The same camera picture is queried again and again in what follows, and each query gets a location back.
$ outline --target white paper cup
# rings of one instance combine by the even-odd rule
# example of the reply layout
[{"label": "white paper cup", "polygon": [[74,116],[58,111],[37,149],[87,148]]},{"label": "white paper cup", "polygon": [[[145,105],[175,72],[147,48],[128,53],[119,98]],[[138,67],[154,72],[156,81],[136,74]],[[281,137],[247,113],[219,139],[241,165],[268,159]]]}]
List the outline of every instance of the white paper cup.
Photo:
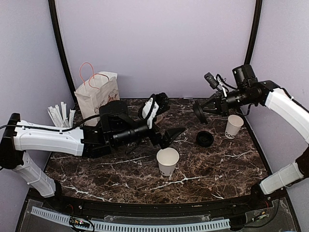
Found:
[{"label": "white paper cup", "polygon": [[156,159],[162,175],[171,176],[179,160],[179,153],[174,148],[165,148],[158,151]]},{"label": "white paper cup", "polygon": [[227,119],[225,136],[228,139],[234,139],[243,125],[243,120],[237,115],[230,115]]}]

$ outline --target marble countertop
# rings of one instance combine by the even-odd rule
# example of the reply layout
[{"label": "marble countertop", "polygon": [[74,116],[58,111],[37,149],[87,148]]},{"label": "marble countertop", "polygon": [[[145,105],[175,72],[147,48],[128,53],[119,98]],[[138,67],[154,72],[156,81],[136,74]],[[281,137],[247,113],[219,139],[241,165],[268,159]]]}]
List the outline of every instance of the marble countertop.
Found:
[{"label": "marble countertop", "polygon": [[[145,100],[125,100],[129,114]],[[158,126],[187,127],[171,145],[180,159],[171,180],[160,174],[156,161],[159,146],[148,139],[130,154],[135,145],[123,146],[97,159],[53,153],[46,173],[58,180],[66,196],[117,203],[193,203],[250,194],[250,187],[267,176],[252,139],[243,126],[234,140],[225,137],[227,117],[208,115],[200,124],[192,110],[193,100],[170,99],[171,109]],[[75,122],[82,120],[77,110]],[[214,143],[209,148],[196,144],[199,131],[209,131]]]}]

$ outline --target white wall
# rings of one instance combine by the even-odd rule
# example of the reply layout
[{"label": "white wall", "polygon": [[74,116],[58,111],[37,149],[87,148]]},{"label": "white wall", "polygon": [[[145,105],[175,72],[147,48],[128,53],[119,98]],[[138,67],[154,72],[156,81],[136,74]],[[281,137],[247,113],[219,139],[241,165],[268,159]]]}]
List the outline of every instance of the white wall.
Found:
[{"label": "white wall", "polygon": [[[0,1],[0,125],[11,113],[51,125],[47,107],[72,99],[59,59],[48,1]],[[47,152],[31,152],[44,167]],[[12,232],[28,186],[9,170],[0,172],[0,231]]]},{"label": "white wall", "polygon": [[[75,85],[79,67],[119,73],[120,97],[206,97],[203,76],[244,62],[254,0],[56,1]],[[85,67],[82,74],[90,77]]]},{"label": "white wall", "polygon": [[[309,1],[263,1],[252,66],[260,81],[272,80],[309,109]],[[249,122],[273,172],[307,148],[302,137],[274,112],[253,107]],[[288,189],[302,231],[309,231],[309,181]]]}]

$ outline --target black cup lid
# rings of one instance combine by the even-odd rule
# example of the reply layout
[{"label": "black cup lid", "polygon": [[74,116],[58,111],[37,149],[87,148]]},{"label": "black cup lid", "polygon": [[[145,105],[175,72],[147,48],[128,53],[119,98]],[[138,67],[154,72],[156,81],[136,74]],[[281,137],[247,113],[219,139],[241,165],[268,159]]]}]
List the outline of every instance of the black cup lid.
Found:
[{"label": "black cup lid", "polygon": [[201,147],[209,147],[213,143],[213,135],[207,131],[197,133],[197,144]]}]

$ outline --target paper bag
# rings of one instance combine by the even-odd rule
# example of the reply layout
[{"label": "paper bag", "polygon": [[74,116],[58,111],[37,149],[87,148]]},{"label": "paper bag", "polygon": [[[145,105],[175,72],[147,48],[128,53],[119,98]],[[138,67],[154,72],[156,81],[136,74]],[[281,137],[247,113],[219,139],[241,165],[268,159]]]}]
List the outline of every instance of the paper bag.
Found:
[{"label": "paper bag", "polygon": [[[108,102],[119,100],[117,73],[99,72],[92,75],[88,81],[81,84],[75,91],[83,119],[99,114],[99,108]],[[98,118],[93,118],[85,124],[96,126]]]}]

